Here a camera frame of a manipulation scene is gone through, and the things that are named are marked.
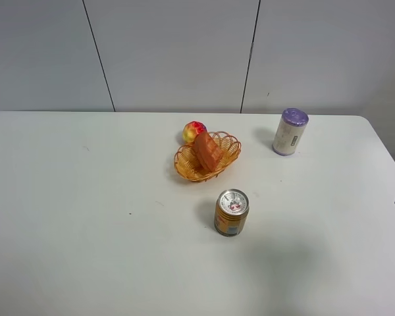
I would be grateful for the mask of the brown waffle slice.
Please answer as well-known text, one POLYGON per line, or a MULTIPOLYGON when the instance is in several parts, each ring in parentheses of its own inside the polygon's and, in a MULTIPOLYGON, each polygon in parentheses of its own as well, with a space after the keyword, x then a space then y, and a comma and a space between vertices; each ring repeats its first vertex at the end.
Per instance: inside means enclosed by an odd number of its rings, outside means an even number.
POLYGON ((202 167, 210 172, 217 169, 223 157, 223 151, 208 132, 202 132, 196 137, 194 151, 202 167))

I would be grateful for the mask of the orange wicker basket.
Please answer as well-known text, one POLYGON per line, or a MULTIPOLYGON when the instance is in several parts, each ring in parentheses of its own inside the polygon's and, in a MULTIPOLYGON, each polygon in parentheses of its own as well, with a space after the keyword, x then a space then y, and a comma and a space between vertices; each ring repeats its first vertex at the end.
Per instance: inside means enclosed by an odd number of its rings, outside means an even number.
POLYGON ((215 171, 210 172, 203 168, 192 144, 184 144, 174 154, 174 168, 184 179, 192 182, 204 182, 216 178, 225 171, 237 158, 242 149, 242 144, 233 135, 224 132, 209 132, 214 142, 223 151, 223 157, 215 171))

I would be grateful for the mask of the purple white cylinder roll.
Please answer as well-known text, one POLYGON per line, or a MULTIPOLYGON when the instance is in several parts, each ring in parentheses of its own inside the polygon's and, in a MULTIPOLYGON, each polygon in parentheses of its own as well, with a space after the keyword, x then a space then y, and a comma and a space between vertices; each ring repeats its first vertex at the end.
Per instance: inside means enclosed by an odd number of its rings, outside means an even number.
POLYGON ((308 115, 300 109, 283 110, 272 144, 274 152, 282 156, 293 155, 308 122, 308 115))

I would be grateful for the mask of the gold drink can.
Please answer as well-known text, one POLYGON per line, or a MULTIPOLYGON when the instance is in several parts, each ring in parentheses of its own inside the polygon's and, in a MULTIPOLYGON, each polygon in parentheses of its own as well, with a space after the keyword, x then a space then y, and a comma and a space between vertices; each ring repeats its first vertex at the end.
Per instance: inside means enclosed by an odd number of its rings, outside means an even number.
POLYGON ((223 236, 237 236, 244 228, 250 204, 243 191, 229 189, 223 191, 215 204, 214 226, 223 236))

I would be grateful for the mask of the red yellow toy apple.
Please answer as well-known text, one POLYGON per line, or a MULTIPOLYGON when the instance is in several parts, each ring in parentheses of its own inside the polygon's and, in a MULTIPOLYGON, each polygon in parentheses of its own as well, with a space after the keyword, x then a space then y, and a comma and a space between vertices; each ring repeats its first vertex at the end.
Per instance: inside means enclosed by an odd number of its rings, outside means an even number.
POLYGON ((192 121, 185 125, 182 131, 182 139, 187 143, 191 144, 195 138, 202 132, 206 132, 206 126, 198 121, 192 121))

